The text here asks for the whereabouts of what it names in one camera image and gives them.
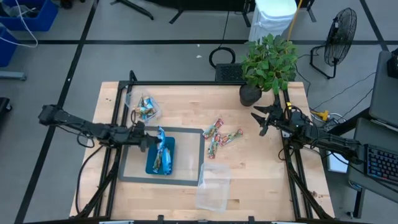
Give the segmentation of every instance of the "potted plant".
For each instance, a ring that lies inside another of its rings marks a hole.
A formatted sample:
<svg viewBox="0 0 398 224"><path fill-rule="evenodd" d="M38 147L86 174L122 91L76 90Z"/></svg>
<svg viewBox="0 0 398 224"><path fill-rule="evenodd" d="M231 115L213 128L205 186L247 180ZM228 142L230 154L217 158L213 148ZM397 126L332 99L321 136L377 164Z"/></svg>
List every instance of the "potted plant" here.
<svg viewBox="0 0 398 224"><path fill-rule="evenodd" d="M291 41L272 34L260 40L248 42L249 53L242 63L243 78L247 81L239 89L241 103L251 106L261 98L262 91L286 90L288 82L294 81L296 48Z"/></svg>

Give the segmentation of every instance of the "green leaves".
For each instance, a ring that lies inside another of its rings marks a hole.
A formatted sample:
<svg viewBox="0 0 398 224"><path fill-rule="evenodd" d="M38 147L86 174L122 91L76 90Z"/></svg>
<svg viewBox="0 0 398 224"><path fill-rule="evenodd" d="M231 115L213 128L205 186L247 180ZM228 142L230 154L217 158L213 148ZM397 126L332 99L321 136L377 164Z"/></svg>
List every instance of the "green leaves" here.
<svg viewBox="0 0 398 224"><path fill-rule="evenodd" d="M243 77L250 85L263 91L272 89L278 94L279 89L286 90L288 82L295 78L297 49L280 35L273 37L269 34L261 40L247 42L249 53L243 58Z"/></svg>

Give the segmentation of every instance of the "fan stand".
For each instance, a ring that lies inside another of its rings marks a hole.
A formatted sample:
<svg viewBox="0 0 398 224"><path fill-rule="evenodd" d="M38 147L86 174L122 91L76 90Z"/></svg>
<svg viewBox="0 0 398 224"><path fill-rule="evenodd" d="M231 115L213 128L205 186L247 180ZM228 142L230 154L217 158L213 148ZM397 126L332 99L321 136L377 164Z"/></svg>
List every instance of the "fan stand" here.
<svg viewBox="0 0 398 224"><path fill-rule="evenodd" d="M327 75L325 72L323 72L322 70L320 70L319 68L317 68L317 67L313 64L313 51L314 51L314 50L318 50L318 49L320 49L320 48L322 48L322 47L325 47L325 46L324 46L324 45L321 45L321 46L314 47L313 49L311 49L311 60L310 60L310 65L311 65L313 68L315 68L318 72L320 72L322 75L326 76L327 79L335 78L335 77L336 77L336 67L337 67L337 63L338 63L338 59L337 59L337 58L334 58L334 59L333 59L333 64L334 64L334 66L333 66L333 76L332 76L332 77L329 76L329 75Z"/></svg>

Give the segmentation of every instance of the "yellow connector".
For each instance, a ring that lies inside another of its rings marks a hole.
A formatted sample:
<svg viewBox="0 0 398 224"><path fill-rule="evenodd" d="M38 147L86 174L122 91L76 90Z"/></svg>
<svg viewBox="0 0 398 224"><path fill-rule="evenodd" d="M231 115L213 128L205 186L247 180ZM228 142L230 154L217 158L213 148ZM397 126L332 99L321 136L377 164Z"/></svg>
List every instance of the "yellow connector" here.
<svg viewBox="0 0 398 224"><path fill-rule="evenodd" d="M322 119L322 121L327 121L329 118L329 111L324 111L324 112L312 111L311 113L319 116Z"/></svg>

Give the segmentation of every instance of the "concrete floor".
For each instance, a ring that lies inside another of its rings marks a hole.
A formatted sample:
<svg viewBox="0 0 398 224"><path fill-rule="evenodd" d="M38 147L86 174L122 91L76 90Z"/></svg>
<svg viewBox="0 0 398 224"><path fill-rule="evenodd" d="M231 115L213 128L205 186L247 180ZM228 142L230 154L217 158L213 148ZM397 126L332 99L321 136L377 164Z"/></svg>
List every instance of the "concrete floor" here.
<svg viewBox="0 0 398 224"><path fill-rule="evenodd" d="M395 0L366 0L371 14L384 40L398 40L395 29ZM132 9L109 1L99 0L87 40L220 40L226 12L184 12L171 25L168 21L177 12L148 2L138 2L155 17L154 21ZM44 142L47 128L38 124L37 115L44 104L56 103L65 77L78 48L93 0L82 4L75 1L71 10L60 9L49 32L35 35L39 40L59 40L40 44L36 49L18 47L10 66L0 70L26 72L25 82L0 81L0 96L11 99L14 110L9 113L0 134L0 217L1 223L14 223L25 194L27 184ZM316 0L312 22L306 11L298 15L292 40L326 39L331 20L342 9L351 7L358 15L355 40L377 40L360 0ZM29 40L26 32L13 32L22 40ZM242 16L230 13L226 30L227 40L244 40L249 36ZM65 110L91 120L96 106L101 82L128 79L134 70L138 80L214 80L215 70L208 64L208 55L217 44L86 44L82 49L72 83L66 98ZM238 62L246 53L241 44L232 47ZM308 54L313 45L297 45L298 54ZM397 48L389 45L389 50ZM367 42L353 45L345 60L339 65L337 77L326 80L312 69L309 57L302 57L298 70L311 81L308 94L310 106L338 93L352 83L375 72L381 46ZM219 52L215 62L228 63L230 56ZM331 73L323 57L315 63ZM349 89L344 95L325 103L320 110L328 109L344 114L372 87L373 78ZM349 118L369 106L370 97L351 113ZM75 136L56 130L45 160L25 222L37 222L67 218L75 193L77 173L83 159L83 148L76 144ZM356 192L348 187L346 176L326 172L335 214L341 220L349 220L346 212L352 211ZM363 208L361 222L394 223L398 205L369 191Z"/></svg>

